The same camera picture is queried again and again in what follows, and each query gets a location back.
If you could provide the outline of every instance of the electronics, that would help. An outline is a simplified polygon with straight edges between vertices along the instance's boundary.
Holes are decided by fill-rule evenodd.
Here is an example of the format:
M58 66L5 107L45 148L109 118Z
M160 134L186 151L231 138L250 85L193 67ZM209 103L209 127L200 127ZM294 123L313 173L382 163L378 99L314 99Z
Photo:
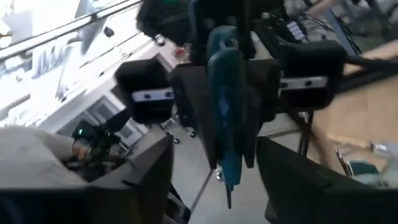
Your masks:
M105 123L118 113L123 111L125 106L113 94L106 94L96 103L87 109L87 113L92 115L100 123ZM138 125L133 119L128 119L124 126L115 132L120 137L124 150L128 151L129 146L133 146L142 135L147 131L143 126Z
M87 196L86 189L78 188L1 189L0 223L90 223L85 210Z
M312 77L317 80L305 80L306 89L284 90L280 93L280 98L302 111L320 110L328 106L343 79L343 67L347 60L344 48L335 41L324 40L290 45L284 47L284 50L284 78ZM325 87L313 88L315 84Z
M85 141L88 143L87 156L90 161L100 161L109 155L112 145L120 143L120 137L111 130L101 126L93 126L89 122L82 120L72 134L75 141Z
M276 223L394 223L397 189L375 189L258 137L257 163Z
M141 124L159 124L172 115L173 93L167 72L155 59L126 62L115 73L131 117Z

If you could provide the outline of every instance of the screw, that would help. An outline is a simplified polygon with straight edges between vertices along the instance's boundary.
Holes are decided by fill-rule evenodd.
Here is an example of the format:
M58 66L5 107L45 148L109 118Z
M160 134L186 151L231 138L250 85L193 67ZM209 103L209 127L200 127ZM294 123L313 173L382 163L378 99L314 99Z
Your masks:
M167 92L167 93L165 94L165 96L166 96L167 98L171 98L171 97L173 97L173 93L172 93L172 92Z
M281 88L287 88L289 85L287 83L280 83Z
M312 86L312 81L308 80L304 83L305 86Z
M216 169L216 179L220 182L224 182L224 174L222 168L217 168Z

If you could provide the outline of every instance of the black bar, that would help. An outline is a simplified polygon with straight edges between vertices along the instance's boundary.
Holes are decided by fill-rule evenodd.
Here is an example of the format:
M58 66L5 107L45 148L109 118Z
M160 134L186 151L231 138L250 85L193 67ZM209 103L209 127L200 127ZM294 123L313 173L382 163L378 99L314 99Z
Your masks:
M364 68L395 68L398 70L398 62L395 60L383 60L383 59L368 59L362 57L348 57L346 63L352 65L358 65Z
M242 49L245 58L249 59L250 42L251 42L251 0L238 0L235 4L239 4L240 13L238 14L238 32L241 38L240 48Z
M310 145L310 133L312 128L312 121L313 121L313 111L307 112L308 114L308 122L305 130L302 131L300 137L300 143L298 144L298 153L302 156L307 156L308 147Z
M387 68L387 69L372 69L367 71L360 71L354 77L346 77L343 79L340 85L338 93L345 93L355 88L361 88L365 85L376 83L378 81L393 77L398 74L397 69Z
M12 46L6 47L5 49L0 50L0 62L7 60L11 57L14 57L16 55L19 55L27 50L31 50L37 46L42 45L42 44L46 44L46 43L50 42L51 40L55 40L55 39L62 37L66 34L69 34L71 32L79 30L84 26L90 25L90 24L97 22L99 20L102 20L108 16L112 16L118 12L126 10L127 8L136 6L139 3L141 3L142 1L136 1L134 3L130 3L126 6L120 7L128 2L130 2L130 0L123 1L121 3L117 3L113 6L107 7L105 9L101 9L97 12L79 17L78 19L75 19L74 21L72 21L68 24L60 26L58 28L55 28L55 29L45 32L43 34L39 34L37 36L28 38L26 40L22 40ZM98 16L99 13L104 12L104 11L109 11L109 12L103 16Z

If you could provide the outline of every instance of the desk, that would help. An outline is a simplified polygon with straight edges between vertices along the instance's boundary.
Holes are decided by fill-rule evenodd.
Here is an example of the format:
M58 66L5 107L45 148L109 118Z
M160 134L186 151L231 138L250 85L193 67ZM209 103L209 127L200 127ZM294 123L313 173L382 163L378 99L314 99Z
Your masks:
M398 40L363 54L367 58L395 56L398 56ZM345 75L358 69L347 65ZM398 142L398 76L338 95L329 107L315 112L313 123L314 128L324 135L324 142L328 141L326 136L358 142ZM329 144L327 149L329 165L339 170L334 145ZM313 147L308 153L312 159L318 159ZM380 161L376 165L382 167L384 164Z

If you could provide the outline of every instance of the gray floor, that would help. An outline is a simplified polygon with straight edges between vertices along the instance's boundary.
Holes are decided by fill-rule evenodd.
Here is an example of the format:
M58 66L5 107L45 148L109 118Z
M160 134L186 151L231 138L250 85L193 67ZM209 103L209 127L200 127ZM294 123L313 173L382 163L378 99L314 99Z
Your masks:
M264 125L261 134L291 126L290 120L282 114L275 121ZM170 132L181 140L175 147L173 183L183 202L191 207L210 169L198 139L192 139L178 126L170 127ZM293 134L275 140L296 149L299 135ZM231 210L227 207L224 185L213 174L193 211L190 223L268 223L264 218L267 201L268 196L257 167L243 169L241 184L232 195Z

